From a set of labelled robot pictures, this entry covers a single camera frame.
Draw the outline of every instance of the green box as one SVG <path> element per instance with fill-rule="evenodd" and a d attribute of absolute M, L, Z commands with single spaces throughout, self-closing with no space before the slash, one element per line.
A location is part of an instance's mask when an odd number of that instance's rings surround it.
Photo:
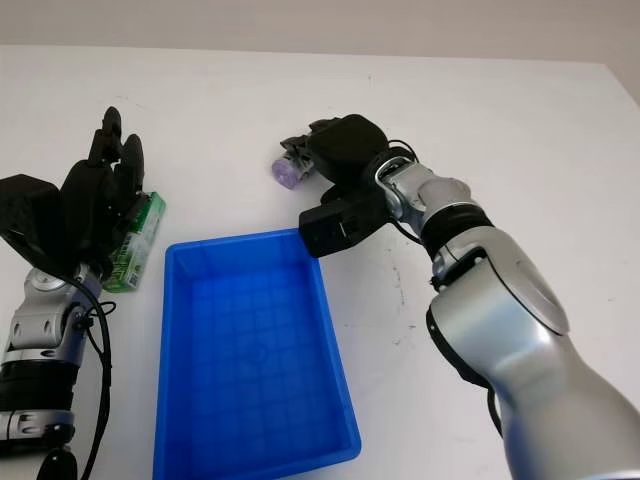
<path fill-rule="evenodd" d="M 111 254 L 113 272 L 103 284 L 106 291 L 132 292 L 138 288 L 165 208 L 165 201 L 156 192 L 152 192 L 149 201 L 138 212 L 122 245 Z"/>

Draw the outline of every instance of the black cable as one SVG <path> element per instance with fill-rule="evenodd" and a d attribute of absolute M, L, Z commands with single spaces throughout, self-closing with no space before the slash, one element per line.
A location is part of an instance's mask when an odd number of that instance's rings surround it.
<path fill-rule="evenodd" d="M 100 306 L 102 307 L 102 311 L 104 312 L 105 317 L 108 317 L 109 315 L 111 315 L 114 310 L 117 308 L 116 302 L 112 302 L 112 301 L 106 301 L 106 302 L 100 302 Z M 95 308 L 91 307 L 89 310 L 87 310 L 87 312 L 85 313 L 85 318 L 89 319 L 89 318 L 97 318 L 97 314 L 95 313 Z M 87 337 L 89 337 L 89 341 L 91 342 L 91 346 L 93 346 L 93 349 L 96 351 L 96 353 L 98 354 L 98 358 L 100 358 L 100 360 L 102 360 L 102 350 L 100 350 L 100 347 L 98 347 L 98 343 L 96 342 L 95 338 L 93 338 L 93 334 L 91 333 L 91 326 L 92 323 L 88 323 L 87 322 Z"/>
<path fill-rule="evenodd" d="M 100 334 L 102 336 L 102 351 L 98 348 L 97 343 L 93 336 L 89 336 L 89 341 L 91 345 L 96 349 L 96 353 L 98 354 L 98 358 L 102 365 L 102 384 L 100 389 L 100 403 L 98 406 L 98 418 L 96 420 L 96 430 L 93 435 L 93 442 L 91 443 L 91 450 L 89 451 L 89 457 L 87 458 L 87 463 L 84 467 L 84 472 L 82 473 L 81 480 L 89 480 L 89 476 L 91 475 L 91 471 L 93 470 L 93 465 L 96 461 L 96 457 L 98 455 L 98 449 L 100 448 L 100 442 L 102 441 L 102 437 L 107 428 L 107 422 L 109 421 L 109 412 L 111 410 L 111 396 L 110 396 L 110 388 L 111 388 L 111 339 L 109 337 L 109 326 L 107 324 L 107 314 L 105 313 L 102 305 L 93 294 L 91 290 L 85 287 L 80 281 L 76 280 L 72 277 L 54 275 L 65 281 L 69 285 L 74 286 L 79 292 L 81 292 L 89 303 L 91 304 L 91 308 L 85 314 L 85 317 L 94 316 L 98 318 L 98 324 L 100 326 Z M 115 303 L 110 302 L 113 305 L 109 313 L 113 312 L 115 309 Z"/>
<path fill-rule="evenodd" d="M 407 237 L 409 240 L 411 240 L 414 243 L 417 243 L 418 245 L 422 245 L 422 242 L 420 241 L 420 239 L 414 235 L 412 235 L 410 232 L 408 232 L 407 230 L 404 229 L 404 227 L 402 225 L 400 225 L 400 222 L 398 222 L 398 220 L 396 220 L 395 218 L 391 217 L 390 222 L 393 224 L 394 227 L 396 227 L 398 229 L 398 231 L 404 235 L 405 237 Z"/>
<path fill-rule="evenodd" d="M 487 389 L 487 406 L 489 407 L 491 421 L 500 436 L 502 436 L 502 422 L 500 421 L 500 415 L 498 415 L 498 409 L 496 408 L 496 392 L 491 387 Z"/>
<path fill-rule="evenodd" d="M 392 143 L 399 143 L 400 145 L 403 145 L 404 147 L 406 147 L 407 150 L 411 152 L 411 155 L 413 155 L 413 159 L 416 161 L 416 163 L 420 163 L 420 160 L 418 159 L 418 155 L 416 155 L 416 152 L 413 150 L 413 148 L 411 148 L 411 145 L 409 145 L 407 142 L 405 142 L 404 140 L 398 140 L 394 138 L 393 140 L 389 140 L 387 142 L 387 145 L 391 145 Z"/>

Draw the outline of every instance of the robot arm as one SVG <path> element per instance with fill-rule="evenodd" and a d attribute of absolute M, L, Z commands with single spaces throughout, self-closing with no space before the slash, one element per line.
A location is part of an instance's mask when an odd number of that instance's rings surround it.
<path fill-rule="evenodd" d="M 324 125 L 304 153 L 336 186 L 300 215 L 309 251 L 348 248 L 387 221 L 409 224 L 433 262 L 428 331 L 464 380 L 496 392 L 512 476 L 640 478 L 640 415 L 583 362 L 552 290 L 469 188 L 388 147 L 360 116 Z"/>
<path fill-rule="evenodd" d="M 0 361 L 0 471 L 18 479 L 77 478 L 67 443 L 75 432 L 73 387 L 87 337 L 94 343 L 93 317 L 102 336 L 103 378 L 83 480 L 106 427 L 111 353 L 107 313 L 97 298 L 113 268 L 110 254 L 148 201 L 140 139 L 131 135 L 123 145 L 120 138 L 120 114 L 111 107 L 88 159 L 73 166 L 60 190 L 26 175 L 0 180 L 0 236 L 33 266 Z"/>

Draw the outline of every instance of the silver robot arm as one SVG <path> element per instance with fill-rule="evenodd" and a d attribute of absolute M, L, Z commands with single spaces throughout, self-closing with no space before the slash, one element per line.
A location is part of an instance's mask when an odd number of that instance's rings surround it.
<path fill-rule="evenodd" d="M 431 337 L 462 378 L 496 392 L 513 478 L 640 478 L 638 411 L 580 358 L 551 288 L 469 188 L 404 157 L 375 181 L 433 260 Z"/>

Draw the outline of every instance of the white table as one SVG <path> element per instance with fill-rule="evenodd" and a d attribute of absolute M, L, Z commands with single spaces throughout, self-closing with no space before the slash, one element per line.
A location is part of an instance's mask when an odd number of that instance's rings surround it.
<path fill-rule="evenodd" d="M 585 359 L 640 406 L 640 110 L 601 65 L 327 55 L 0 48 L 0 177 L 61 185 L 109 105 L 142 138 L 147 190 L 168 210 L 140 289 L 117 296 L 111 420 L 95 479 L 151 477 L 167 246 L 297 225 L 327 183 L 269 175 L 278 142 L 359 112 L 467 181 L 563 300 Z M 28 266 L 0 244 L 0 341 Z M 485 392 L 424 326 L 433 297 L 419 247 L 385 227 L 322 260 L 362 435 L 320 479 L 506 479 Z M 99 390 L 87 349 L 76 386 L 84 466 Z"/>

